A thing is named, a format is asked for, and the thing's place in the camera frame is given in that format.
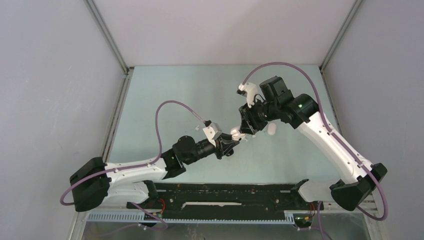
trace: robotic arm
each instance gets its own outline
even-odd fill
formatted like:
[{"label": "robotic arm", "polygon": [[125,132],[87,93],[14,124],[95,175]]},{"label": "robotic arm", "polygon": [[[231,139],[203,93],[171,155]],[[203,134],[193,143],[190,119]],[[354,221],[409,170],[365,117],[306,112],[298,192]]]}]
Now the robotic arm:
[{"label": "robotic arm", "polygon": [[127,202],[140,204],[150,198],[156,199],[153,181],[176,177],[186,171],[184,164],[190,165],[211,154],[215,154],[218,159],[231,156],[233,148],[247,135],[254,135],[264,129],[269,121],[280,119],[294,129],[299,129],[318,146],[340,174],[340,180],[334,184],[302,180],[292,192],[306,202],[333,198],[342,208],[353,211],[376,187],[363,166],[381,181],[387,173],[384,165],[372,164],[355,151],[361,161],[361,164],[356,163],[341,144],[353,150],[349,143],[331,125],[331,131],[325,128],[318,104],[307,94],[293,97],[281,77],[272,77],[259,87],[265,98],[263,101],[256,99],[255,84],[239,86],[237,93],[245,96],[247,103],[238,109],[240,127],[233,128],[230,134],[223,133],[218,124],[206,121],[203,132],[207,139],[195,142],[192,137],[183,136],[154,163],[154,159],[104,163],[101,157],[88,161],[71,176],[71,185],[89,175],[105,173],[87,179],[72,189],[75,210],[84,212],[100,205],[117,206]]}]

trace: white wall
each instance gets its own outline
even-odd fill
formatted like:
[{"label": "white wall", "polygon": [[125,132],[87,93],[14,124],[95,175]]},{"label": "white wall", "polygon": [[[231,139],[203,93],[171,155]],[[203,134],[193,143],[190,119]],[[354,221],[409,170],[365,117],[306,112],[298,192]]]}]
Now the white wall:
[{"label": "white wall", "polygon": [[65,239],[59,198],[100,155],[123,73],[82,0],[2,1],[0,32],[1,239]]},{"label": "white wall", "polygon": [[97,0],[136,65],[320,64],[354,0]]},{"label": "white wall", "polygon": [[424,1],[365,1],[326,79],[345,137],[384,163],[385,226],[393,240],[423,239]]}]

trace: gray wall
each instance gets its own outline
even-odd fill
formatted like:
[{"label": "gray wall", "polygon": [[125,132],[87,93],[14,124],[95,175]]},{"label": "gray wall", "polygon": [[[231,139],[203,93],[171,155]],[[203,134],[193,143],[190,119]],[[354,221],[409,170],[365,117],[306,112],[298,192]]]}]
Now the gray wall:
[{"label": "gray wall", "polygon": [[365,1],[325,75],[347,140],[388,168],[393,240],[424,234],[423,10],[422,0]]},{"label": "gray wall", "polygon": [[123,73],[82,0],[0,6],[1,239],[65,239],[59,198],[99,156]]}]

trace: light blue table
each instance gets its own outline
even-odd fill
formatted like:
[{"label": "light blue table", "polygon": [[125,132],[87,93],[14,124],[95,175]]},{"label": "light blue table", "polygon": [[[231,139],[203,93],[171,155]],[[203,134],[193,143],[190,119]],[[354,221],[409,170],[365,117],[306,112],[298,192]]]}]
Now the light blue table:
[{"label": "light blue table", "polygon": [[[124,163],[149,159],[158,154],[155,112],[166,100],[181,101],[205,120],[218,123],[226,133],[241,123],[238,108],[246,99],[236,94],[238,85],[256,65],[218,66],[137,66],[134,69],[109,161]],[[314,81],[323,109],[335,125],[335,117],[317,65],[300,65]],[[302,93],[314,97],[303,75],[286,66],[269,66],[249,80],[259,86],[273,76],[284,79],[296,97]],[[163,151],[183,135],[196,142],[205,139],[201,124],[189,111],[167,104],[159,112],[159,132]],[[323,153],[289,124],[277,122],[273,136],[258,132],[256,138],[242,141],[234,155],[218,160],[214,155],[186,166],[173,183],[297,183],[302,179],[337,180],[339,174]]]}]

